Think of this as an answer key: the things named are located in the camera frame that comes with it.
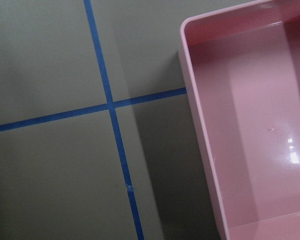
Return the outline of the pink plastic bin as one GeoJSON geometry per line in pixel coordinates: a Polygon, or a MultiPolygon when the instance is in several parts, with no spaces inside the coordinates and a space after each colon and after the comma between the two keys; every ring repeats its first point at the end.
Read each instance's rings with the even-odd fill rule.
{"type": "Polygon", "coordinates": [[[179,61],[223,240],[300,240],[300,0],[186,19],[179,61]]]}

